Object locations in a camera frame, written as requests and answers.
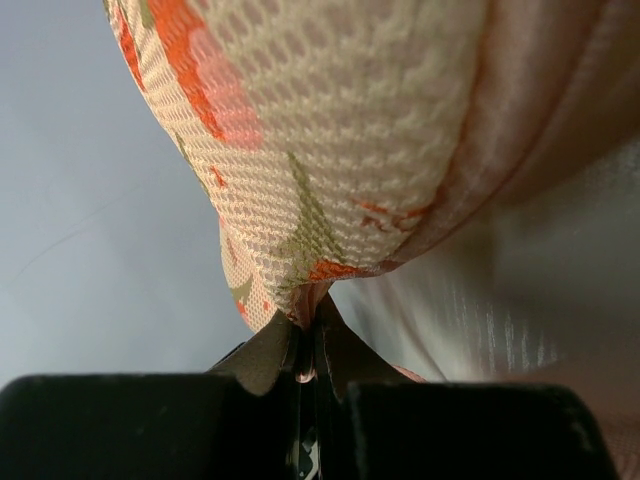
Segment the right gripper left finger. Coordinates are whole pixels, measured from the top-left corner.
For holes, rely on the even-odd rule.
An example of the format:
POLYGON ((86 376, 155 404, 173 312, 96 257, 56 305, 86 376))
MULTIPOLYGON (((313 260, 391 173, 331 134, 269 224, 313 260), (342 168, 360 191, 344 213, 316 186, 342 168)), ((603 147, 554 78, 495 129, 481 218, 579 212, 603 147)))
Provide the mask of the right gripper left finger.
POLYGON ((299 343, 276 315, 204 373, 18 378, 1 392, 1 475, 292 479, 299 343))

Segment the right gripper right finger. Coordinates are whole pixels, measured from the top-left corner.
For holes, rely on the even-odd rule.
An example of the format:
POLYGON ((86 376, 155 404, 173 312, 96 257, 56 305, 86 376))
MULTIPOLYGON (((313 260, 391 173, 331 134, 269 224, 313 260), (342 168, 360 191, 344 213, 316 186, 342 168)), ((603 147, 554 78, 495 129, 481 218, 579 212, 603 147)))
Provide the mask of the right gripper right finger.
POLYGON ((418 383, 323 299, 314 321, 324 479, 613 479, 601 431, 572 391, 545 384, 418 383))

